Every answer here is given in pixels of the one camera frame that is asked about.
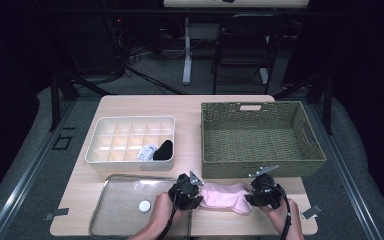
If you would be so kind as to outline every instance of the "basket handle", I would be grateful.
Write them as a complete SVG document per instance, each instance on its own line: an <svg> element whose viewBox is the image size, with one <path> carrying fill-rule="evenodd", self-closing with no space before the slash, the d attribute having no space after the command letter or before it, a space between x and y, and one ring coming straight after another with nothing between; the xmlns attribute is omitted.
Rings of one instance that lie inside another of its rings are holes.
<svg viewBox="0 0 384 240"><path fill-rule="evenodd" d="M239 106L239 111L261 111L262 105L261 104L255 104L255 103L249 103L244 104L241 103Z"/></svg>

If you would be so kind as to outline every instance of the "human hand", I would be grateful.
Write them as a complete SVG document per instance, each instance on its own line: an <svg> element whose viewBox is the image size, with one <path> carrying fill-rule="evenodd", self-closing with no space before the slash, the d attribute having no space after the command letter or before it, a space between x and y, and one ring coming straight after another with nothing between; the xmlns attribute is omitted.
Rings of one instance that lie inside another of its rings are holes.
<svg viewBox="0 0 384 240"><path fill-rule="evenodd" d="M291 209L291 226L289 227L286 239L304 239L304 235L302 233L301 228L301 219L299 218L298 204L292 199L288 199L288 203ZM259 209L267 215L276 231L279 234L282 234L283 228L285 227L285 220L288 212L285 200L282 199L280 201L280 207L277 209L273 209L268 206L262 206L259 207Z"/></svg>
<svg viewBox="0 0 384 240"><path fill-rule="evenodd" d="M173 210L173 202L167 192L160 193L155 197L154 207L148 224L129 239L157 239L167 225ZM177 209L173 217L173 224L177 222L187 210Z"/></svg>

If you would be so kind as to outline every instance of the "green basket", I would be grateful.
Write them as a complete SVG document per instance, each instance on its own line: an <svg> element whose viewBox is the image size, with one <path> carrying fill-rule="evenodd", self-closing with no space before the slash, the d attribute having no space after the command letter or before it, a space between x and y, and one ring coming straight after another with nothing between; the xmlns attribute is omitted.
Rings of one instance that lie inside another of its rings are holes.
<svg viewBox="0 0 384 240"><path fill-rule="evenodd" d="M301 102L202 103L202 177L246 178L279 165L275 177L302 177L326 161Z"/></svg>

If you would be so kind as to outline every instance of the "chair leg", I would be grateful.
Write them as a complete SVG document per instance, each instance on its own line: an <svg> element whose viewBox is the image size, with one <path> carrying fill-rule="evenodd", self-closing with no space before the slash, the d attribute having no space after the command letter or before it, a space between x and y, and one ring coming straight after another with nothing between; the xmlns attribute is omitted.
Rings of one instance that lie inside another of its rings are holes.
<svg viewBox="0 0 384 240"><path fill-rule="evenodd" d="M216 67L216 61L213 60L213 63L211 64L211 74L214 73L214 68Z"/></svg>
<svg viewBox="0 0 384 240"><path fill-rule="evenodd" d="M214 64L213 95L216 94L216 86L217 86L217 63Z"/></svg>
<svg viewBox="0 0 384 240"><path fill-rule="evenodd" d="M274 66L274 64L270 66L270 70L269 70L269 72L268 72L266 88L264 89L264 95L267 95L267 93L269 92L270 81L271 81L271 75L272 75L272 73L273 73L273 66Z"/></svg>

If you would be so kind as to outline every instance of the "table leg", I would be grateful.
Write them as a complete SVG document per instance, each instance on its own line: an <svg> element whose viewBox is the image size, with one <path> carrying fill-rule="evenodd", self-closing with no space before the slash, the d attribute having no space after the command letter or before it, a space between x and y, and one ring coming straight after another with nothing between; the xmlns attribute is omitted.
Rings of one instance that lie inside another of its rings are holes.
<svg viewBox="0 0 384 240"><path fill-rule="evenodd" d="M189 18L185 19L185 67L183 69L183 84L191 84L191 70L192 70L192 58L191 58L191 39L189 35Z"/></svg>

